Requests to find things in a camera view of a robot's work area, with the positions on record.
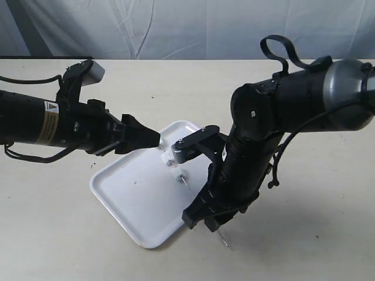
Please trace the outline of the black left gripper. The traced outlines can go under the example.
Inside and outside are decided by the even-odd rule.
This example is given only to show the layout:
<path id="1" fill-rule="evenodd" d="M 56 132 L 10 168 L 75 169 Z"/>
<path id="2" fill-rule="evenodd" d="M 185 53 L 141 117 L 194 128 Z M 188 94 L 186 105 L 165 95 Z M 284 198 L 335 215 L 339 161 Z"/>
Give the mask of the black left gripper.
<path id="1" fill-rule="evenodd" d="M 78 150 L 92 155 L 106 155 L 113 150 L 125 155 L 140 146 L 159 146 L 160 138 L 159 132 L 143 126 L 130 114 L 118 120 L 103 101 L 60 104 L 57 146 L 77 145 Z"/>

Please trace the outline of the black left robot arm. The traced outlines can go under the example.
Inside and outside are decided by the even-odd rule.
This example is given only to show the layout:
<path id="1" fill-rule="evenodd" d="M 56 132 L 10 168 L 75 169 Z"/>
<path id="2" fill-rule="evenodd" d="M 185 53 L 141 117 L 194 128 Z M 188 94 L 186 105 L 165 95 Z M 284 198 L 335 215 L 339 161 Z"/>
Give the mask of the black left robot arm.
<path id="1" fill-rule="evenodd" d="M 50 101 L 1 91 L 1 143 L 76 148 L 104 156 L 155 148 L 160 134 L 132 115 L 113 116 L 105 102 Z"/>

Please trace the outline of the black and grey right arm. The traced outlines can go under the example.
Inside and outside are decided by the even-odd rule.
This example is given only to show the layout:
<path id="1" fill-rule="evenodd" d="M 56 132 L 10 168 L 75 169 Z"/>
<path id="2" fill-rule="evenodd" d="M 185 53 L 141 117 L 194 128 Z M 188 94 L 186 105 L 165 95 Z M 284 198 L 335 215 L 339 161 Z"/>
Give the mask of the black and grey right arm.
<path id="1" fill-rule="evenodd" d="M 281 157 L 303 132 L 358 131 L 374 117 L 374 66 L 322 57 L 299 70 L 237 88 L 230 101 L 228 135 L 208 125 L 172 145 L 178 163 L 210 159 L 207 181 L 183 210 L 189 228 L 203 221 L 216 231 L 258 198 L 265 177 L 279 185 Z"/>

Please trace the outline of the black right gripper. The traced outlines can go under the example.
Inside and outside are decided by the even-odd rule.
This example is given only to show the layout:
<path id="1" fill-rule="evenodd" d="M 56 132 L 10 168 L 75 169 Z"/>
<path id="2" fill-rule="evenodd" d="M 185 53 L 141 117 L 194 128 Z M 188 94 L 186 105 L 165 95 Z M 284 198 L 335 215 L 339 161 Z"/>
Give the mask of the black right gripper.
<path id="1" fill-rule="evenodd" d="M 226 176 L 209 165 L 207 183 L 201 189 L 199 198 L 183 210 L 184 224 L 193 229 L 204 220 L 210 231 L 217 231 L 237 213 L 245 213 L 259 196 L 261 178 L 253 172 L 234 171 Z"/>

